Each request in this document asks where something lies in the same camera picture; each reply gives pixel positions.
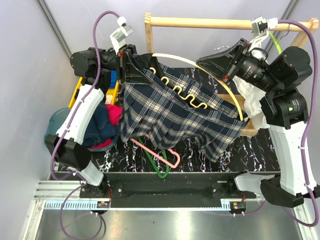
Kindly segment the cream wooden hanger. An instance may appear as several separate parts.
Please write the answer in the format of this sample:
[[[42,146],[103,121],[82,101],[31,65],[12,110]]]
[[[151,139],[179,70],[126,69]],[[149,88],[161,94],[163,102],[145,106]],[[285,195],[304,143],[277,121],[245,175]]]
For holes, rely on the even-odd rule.
[[[240,107],[240,104],[239,104],[237,98],[235,97],[233,92],[228,88],[228,86],[223,81],[217,79],[213,74],[209,73],[203,67],[199,66],[198,64],[196,64],[196,62],[194,62],[194,61],[192,61],[190,59],[187,59],[187,58],[184,58],[184,57],[181,57],[181,56],[177,56],[177,55],[173,55],[173,54],[167,54],[167,53],[152,53],[152,56],[153,57],[157,57],[157,58],[168,58],[168,59],[173,59],[173,60],[177,60],[177,61],[180,61],[180,62],[187,63],[189,65],[192,65],[192,66],[202,70],[203,72],[205,72],[206,74],[211,76],[214,80],[216,80],[227,91],[227,93],[229,94],[229,96],[231,97],[233,102],[235,103],[235,106],[237,108],[240,120],[242,122],[244,121],[243,112],[242,112],[242,109]]]

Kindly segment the red t-shirt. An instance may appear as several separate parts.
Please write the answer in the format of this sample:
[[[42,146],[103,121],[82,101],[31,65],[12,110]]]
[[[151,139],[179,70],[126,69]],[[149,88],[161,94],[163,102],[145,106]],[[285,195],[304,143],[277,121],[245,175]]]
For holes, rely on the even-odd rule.
[[[121,118],[122,108],[113,104],[106,104],[105,106],[108,111],[108,118],[109,118],[110,124],[116,127]],[[92,146],[92,148],[93,149],[106,148],[111,145],[113,139],[114,138],[109,138],[105,142],[101,142],[98,145]]]

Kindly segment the plaid skirt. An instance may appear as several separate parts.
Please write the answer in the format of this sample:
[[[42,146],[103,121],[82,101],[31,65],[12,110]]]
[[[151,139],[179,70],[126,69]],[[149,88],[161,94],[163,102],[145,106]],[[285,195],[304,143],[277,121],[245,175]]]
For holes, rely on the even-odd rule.
[[[193,139],[199,151],[216,162],[248,124],[244,111],[150,53],[135,54],[132,61],[147,82],[122,84],[123,142],[148,136],[154,147],[166,150]]]

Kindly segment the dark blue denim garment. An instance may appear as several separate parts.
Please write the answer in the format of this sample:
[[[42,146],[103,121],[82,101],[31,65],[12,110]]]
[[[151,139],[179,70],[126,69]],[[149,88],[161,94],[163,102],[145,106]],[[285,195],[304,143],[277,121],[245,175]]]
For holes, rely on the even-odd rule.
[[[92,146],[104,143],[109,138],[113,138],[114,140],[118,135],[119,130],[117,126],[114,127],[110,123],[106,104],[104,101],[101,101],[88,123],[82,145],[85,148],[92,149]]]

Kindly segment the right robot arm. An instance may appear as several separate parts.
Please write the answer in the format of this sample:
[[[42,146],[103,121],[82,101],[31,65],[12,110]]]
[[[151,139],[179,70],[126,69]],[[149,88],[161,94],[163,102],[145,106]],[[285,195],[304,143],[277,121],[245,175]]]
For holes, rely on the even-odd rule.
[[[201,57],[197,64],[228,82],[239,77],[265,92],[260,100],[269,125],[269,134],[279,161],[280,174],[243,173],[227,185],[228,195],[239,198],[244,192],[264,196],[272,205],[294,208],[305,198],[320,195],[320,187],[307,157],[301,156],[300,144],[309,120],[307,102],[298,92],[298,85],[313,74],[310,56],[297,46],[287,47],[272,63],[254,56],[255,48],[245,39],[220,53]]]

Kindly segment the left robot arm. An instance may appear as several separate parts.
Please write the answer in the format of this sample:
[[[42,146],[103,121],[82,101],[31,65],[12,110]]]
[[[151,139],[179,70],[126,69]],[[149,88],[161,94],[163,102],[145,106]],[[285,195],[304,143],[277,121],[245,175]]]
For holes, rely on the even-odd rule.
[[[54,134],[45,137],[45,145],[51,154],[50,167],[59,163],[71,169],[83,180],[81,188],[90,190],[97,198],[103,198],[109,191],[108,179],[92,162],[92,152],[83,145],[85,132],[99,104],[106,95],[112,71],[118,80],[137,80],[145,83],[134,70],[133,55],[137,53],[134,44],[124,44],[108,50],[90,47],[75,52],[70,65],[77,77],[92,80],[79,87],[77,98],[66,119]]]

